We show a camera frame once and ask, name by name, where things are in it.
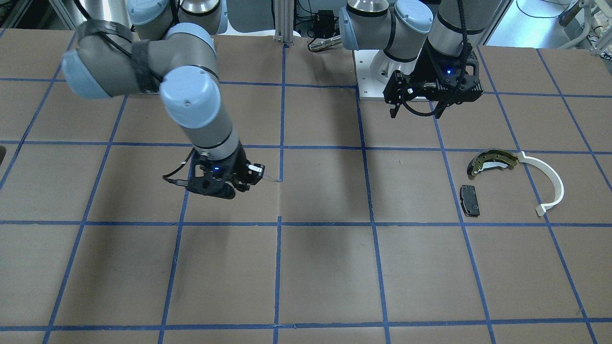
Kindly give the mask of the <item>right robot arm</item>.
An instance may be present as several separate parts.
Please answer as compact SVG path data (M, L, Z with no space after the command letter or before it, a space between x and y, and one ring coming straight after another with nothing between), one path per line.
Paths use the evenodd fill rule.
M61 68L75 94L87 99L159 95L192 144L188 179L163 179L195 194L232 199L263 177L251 163L223 105L212 35L228 27L224 0L130 0L138 39L118 22L91 18L76 29L78 47Z

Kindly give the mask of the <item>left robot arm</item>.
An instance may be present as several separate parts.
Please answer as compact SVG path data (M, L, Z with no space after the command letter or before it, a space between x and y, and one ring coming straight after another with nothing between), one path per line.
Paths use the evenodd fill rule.
M348 0L339 11L345 49L375 50L372 75L395 118L400 107L439 119L483 94L474 47L500 0Z

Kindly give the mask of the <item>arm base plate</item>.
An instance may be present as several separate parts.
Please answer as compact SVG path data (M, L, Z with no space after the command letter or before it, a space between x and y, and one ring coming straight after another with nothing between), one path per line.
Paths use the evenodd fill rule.
M417 59L408 63L398 62L388 57L383 50L358 50L353 54L361 100L383 101L383 91L391 73L400 70L409 75L417 63Z

